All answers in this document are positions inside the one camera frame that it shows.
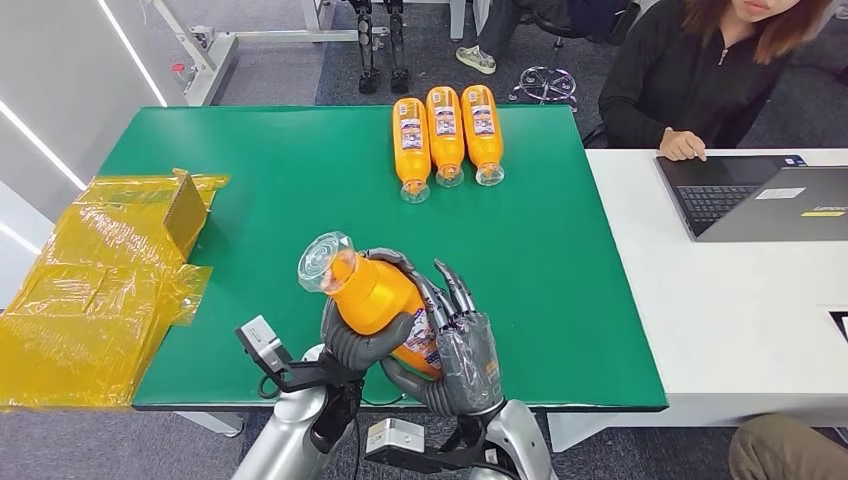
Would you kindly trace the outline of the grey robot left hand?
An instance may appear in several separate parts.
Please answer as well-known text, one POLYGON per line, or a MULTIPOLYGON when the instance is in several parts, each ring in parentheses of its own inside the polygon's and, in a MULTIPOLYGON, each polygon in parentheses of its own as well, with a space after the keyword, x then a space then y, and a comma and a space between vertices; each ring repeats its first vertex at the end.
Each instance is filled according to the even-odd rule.
POLYGON ((321 337, 325 349, 345 368, 365 372, 404 344, 415 319, 414 315, 401 312, 387 327, 375 334, 363 335, 344 321, 335 301, 328 298, 322 311, 321 337))

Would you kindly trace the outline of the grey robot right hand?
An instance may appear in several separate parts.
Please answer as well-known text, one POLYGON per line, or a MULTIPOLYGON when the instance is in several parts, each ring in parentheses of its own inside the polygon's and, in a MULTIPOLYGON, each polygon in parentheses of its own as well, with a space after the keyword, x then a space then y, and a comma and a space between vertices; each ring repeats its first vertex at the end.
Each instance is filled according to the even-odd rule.
POLYGON ((435 259, 433 264, 446 286, 441 289, 396 250, 378 247, 363 254, 393 265, 415 285, 435 330, 442 376, 426 379, 388 356, 380 366, 389 381, 441 417, 480 415, 496 409, 504 394, 494 335, 462 276, 435 259))

